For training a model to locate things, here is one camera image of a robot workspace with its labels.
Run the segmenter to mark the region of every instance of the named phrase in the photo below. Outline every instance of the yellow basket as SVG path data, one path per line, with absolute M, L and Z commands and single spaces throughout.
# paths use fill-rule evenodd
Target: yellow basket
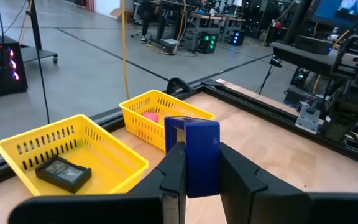
M 142 179 L 149 162 L 84 115 L 76 115 L 0 141 L 0 154 L 31 193 L 72 194 L 35 175 L 54 154 L 91 168 L 75 194 L 126 193 Z
M 165 151 L 164 117 L 189 116 L 214 119 L 214 115 L 158 90 L 150 90 L 119 105 L 126 129 L 155 147 Z M 158 123 L 142 116 L 158 114 Z

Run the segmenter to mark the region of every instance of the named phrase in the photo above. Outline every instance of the gray floor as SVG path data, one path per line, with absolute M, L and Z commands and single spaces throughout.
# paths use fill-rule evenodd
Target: gray floor
M 5 28 L 13 22 L 24 1 L 0 0 Z M 43 48 L 59 54 L 58 65 L 51 58 L 42 60 L 51 121 L 74 114 L 92 116 L 117 107 L 126 99 L 120 23 L 62 0 L 40 0 L 36 4 Z M 19 38 L 23 18 L 22 14 L 8 30 L 9 37 Z M 140 44 L 139 38 L 131 38 L 136 31 L 133 26 L 126 30 L 131 96 L 150 89 L 164 90 L 166 80 L 172 77 L 191 82 L 212 74 L 216 74 L 213 78 L 223 78 L 254 91 L 269 69 L 270 57 L 265 56 L 272 54 L 271 48 L 220 44 L 214 54 L 172 57 L 156 54 Z M 34 45 L 32 29 L 28 29 L 24 44 Z M 263 95 L 282 101 L 294 69 L 289 64 L 276 68 Z M 27 63 L 25 70 L 29 82 L 27 93 L 0 99 L 0 139 L 47 122 L 37 62 Z

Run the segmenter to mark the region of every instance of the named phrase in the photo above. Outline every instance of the screen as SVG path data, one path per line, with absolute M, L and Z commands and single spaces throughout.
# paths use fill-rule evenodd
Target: screen
M 82 173 L 82 170 L 67 165 L 64 162 L 55 161 L 45 171 L 57 175 L 60 178 L 74 182 Z
M 358 20 L 358 0 L 321 0 L 314 18 L 334 26 L 353 26 Z

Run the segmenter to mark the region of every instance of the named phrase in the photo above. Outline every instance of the monitor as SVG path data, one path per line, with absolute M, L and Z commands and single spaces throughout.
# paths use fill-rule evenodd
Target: monitor
M 317 0 L 311 19 L 331 26 L 352 27 L 358 20 L 358 0 Z

